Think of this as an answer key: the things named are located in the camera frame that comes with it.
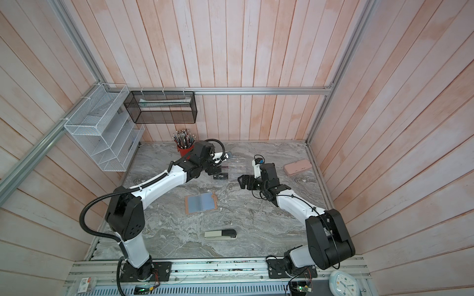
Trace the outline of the white wall clock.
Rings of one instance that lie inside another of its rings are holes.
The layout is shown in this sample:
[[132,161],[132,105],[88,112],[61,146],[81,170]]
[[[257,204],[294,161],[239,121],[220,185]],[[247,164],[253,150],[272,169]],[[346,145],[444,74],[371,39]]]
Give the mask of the white wall clock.
[[329,289],[333,296],[359,296],[360,286],[355,277],[336,270],[329,278]]

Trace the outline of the red pencil cup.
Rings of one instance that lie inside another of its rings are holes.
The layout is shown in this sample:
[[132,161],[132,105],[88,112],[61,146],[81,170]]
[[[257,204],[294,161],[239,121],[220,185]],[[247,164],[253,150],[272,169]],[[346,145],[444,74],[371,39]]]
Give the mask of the red pencil cup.
[[177,147],[177,150],[181,157],[184,157],[187,153],[189,153],[194,148],[194,145],[191,145],[188,148],[181,148],[180,146]]

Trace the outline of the beige black stapler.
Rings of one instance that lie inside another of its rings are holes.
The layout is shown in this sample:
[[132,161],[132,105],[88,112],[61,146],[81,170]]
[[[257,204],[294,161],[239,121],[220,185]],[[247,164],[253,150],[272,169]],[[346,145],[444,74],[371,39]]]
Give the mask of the beige black stapler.
[[214,231],[206,231],[204,233],[205,240],[226,241],[237,238],[237,231],[235,229],[220,229]]

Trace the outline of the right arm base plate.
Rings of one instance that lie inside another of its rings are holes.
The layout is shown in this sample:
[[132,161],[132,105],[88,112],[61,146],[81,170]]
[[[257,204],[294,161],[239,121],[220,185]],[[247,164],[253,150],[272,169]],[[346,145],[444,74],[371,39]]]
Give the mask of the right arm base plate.
[[307,279],[312,279],[317,277],[317,270],[315,266],[305,266],[298,268],[294,266],[290,259],[284,257],[278,259],[275,256],[271,255],[265,259],[267,264],[267,270],[270,279],[283,279],[283,278],[293,278],[304,277]]

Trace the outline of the aluminium front rail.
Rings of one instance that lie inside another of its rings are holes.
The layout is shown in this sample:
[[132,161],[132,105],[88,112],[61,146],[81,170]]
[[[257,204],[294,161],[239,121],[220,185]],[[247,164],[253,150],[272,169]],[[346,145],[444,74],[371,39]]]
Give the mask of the aluminium front rail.
[[[309,296],[330,295],[329,278],[334,268],[321,270],[317,277],[270,279],[265,257],[227,259],[165,259],[172,270],[167,282],[120,282],[117,262],[76,262],[65,280],[64,296],[289,296],[304,292]],[[355,277],[362,296],[376,296],[377,290],[365,260],[355,256],[339,265]],[[81,278],[96,277],[93,292],[77,294]]]

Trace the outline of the bundle of pencils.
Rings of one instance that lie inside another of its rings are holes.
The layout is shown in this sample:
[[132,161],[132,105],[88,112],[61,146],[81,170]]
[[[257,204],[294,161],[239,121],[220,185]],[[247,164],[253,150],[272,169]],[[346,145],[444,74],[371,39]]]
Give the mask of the bundle of pencils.
[[191,134],[189,129],[176,131],[172,139],[179,149],[189,149],[195,142],[195,135]]

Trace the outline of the small white label box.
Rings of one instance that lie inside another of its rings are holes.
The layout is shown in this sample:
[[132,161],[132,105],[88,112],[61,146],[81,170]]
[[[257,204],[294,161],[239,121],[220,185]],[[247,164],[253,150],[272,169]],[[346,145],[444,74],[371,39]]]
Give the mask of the small white label box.
[[93,292],[96,287],[96,277],[83,277],[79,281],[79,286],[77,289],[77,294],[86,294]]

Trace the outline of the black VIP card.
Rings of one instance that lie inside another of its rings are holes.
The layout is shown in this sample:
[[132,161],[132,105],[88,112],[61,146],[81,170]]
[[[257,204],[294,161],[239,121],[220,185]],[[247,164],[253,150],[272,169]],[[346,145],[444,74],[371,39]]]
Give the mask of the black VIP card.
[[228,180],[228,173],[218,173],[213,175],[214,180]]

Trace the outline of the clear acrylic tiered organizer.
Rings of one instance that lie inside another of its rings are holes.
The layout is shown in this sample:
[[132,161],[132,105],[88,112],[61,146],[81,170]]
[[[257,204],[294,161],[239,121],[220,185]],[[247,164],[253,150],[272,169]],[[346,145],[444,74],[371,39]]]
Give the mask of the clear acrylic tiered organizer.
[[230,183],[237,183],[238,177],[241,175],[253,175],[253,169],[250,161],[235,157],[224,161],[221,165],[221,173],[228,173],[228,180]]

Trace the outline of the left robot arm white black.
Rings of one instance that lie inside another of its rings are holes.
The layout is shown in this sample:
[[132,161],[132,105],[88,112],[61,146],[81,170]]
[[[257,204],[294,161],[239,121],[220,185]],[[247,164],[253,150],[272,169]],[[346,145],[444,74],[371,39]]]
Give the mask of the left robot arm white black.
[[145,210],[159,197],[200,177],[202,172],[208,175],[221,172],[221,165],[227,158],[226,148],[219,140],[197,141],[190,152],[170,162],[162,173],[140,185],[113,192],[106,222],[129,265],[140,269],[152,262],[143,239]]

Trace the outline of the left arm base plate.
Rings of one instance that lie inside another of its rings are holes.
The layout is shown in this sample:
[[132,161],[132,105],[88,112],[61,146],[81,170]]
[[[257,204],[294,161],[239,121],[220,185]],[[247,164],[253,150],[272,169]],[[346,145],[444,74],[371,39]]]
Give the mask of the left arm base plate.
[[171,270],[171,261],[147,261],[140,268],[135,268],[126,261],[120,269],[119,280],[120,282],[167,282]]

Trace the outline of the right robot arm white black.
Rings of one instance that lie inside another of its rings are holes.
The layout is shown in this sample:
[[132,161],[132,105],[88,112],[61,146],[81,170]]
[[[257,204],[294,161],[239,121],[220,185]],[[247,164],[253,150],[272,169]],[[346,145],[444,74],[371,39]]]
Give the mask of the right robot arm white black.
[[307,243],[284,255],[288,271],[317,266],[321,270],[337,267],[353,257],[356,249],[344,219],[337,210],[317,207],[280,182],[275,164],[253,163],[254,175],[238,177],[240,188],[257,191],[257,198],[288,212],[305,226]]

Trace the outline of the pink pencil case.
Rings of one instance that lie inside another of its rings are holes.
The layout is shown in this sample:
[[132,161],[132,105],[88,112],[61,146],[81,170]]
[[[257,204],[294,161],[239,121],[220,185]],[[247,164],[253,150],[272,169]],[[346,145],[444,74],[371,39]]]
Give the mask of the pink pencil case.
[[287,176],[295,176],[305,171],[311,170],[312,164],[310,160],[303,159],[298,160],[296,162],[292,162],[290,164],[286,164],[283,166],[283,169]]

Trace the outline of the black mesh wall basket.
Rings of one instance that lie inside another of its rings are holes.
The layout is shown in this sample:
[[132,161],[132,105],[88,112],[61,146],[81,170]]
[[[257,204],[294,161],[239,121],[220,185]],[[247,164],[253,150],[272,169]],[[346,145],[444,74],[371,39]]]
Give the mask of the black mesh wall basket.
[[191,91],[132,91],[124,106],[138,124],[193,124],[198,114]]

